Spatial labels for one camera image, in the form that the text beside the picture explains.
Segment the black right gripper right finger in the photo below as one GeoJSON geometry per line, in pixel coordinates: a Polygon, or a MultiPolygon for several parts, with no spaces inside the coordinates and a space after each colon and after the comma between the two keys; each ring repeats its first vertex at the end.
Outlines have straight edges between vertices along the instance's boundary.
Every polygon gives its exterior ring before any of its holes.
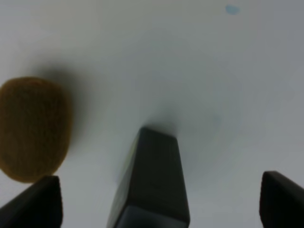
{"type": "Polygon", "coordinates": [[[277,171],[265,171],[261,181],[259,215],[265,228],[302,228],[304,189],[277,171]]]}

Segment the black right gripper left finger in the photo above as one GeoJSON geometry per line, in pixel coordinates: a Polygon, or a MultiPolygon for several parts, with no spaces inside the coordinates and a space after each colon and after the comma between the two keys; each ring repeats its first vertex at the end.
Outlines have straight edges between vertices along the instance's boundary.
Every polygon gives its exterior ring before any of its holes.
{"type": "Polygon", "coordinates": [[[59,228],[63,203],[58,176],[46,176],[0,208],[2,228],[59,228]]]}

